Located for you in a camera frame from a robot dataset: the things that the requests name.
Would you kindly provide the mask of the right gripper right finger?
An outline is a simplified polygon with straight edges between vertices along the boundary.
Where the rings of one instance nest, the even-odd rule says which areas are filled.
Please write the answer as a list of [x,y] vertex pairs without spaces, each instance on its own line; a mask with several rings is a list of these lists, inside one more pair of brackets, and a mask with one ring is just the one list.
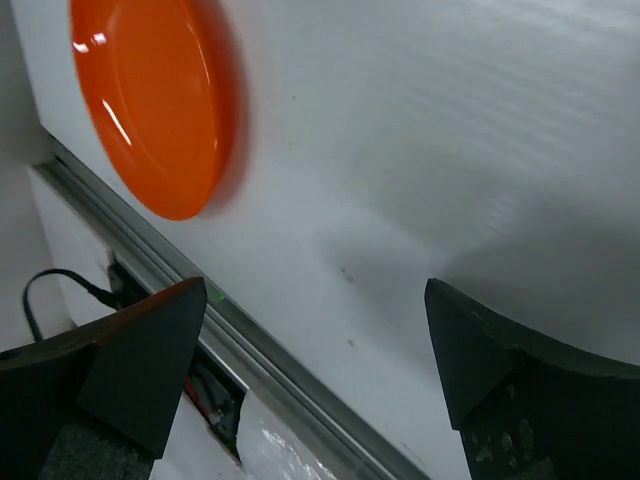
[[428,280],[424,300],[472,478],[638,478],[638,366],[541,334],[442,280]]

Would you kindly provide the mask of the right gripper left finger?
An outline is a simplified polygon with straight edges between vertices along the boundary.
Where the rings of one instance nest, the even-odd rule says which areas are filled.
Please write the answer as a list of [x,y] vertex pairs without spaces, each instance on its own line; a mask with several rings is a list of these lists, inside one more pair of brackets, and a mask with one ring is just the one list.
[[1,354],[4,479],[147,479],[207,304],[200,277]]

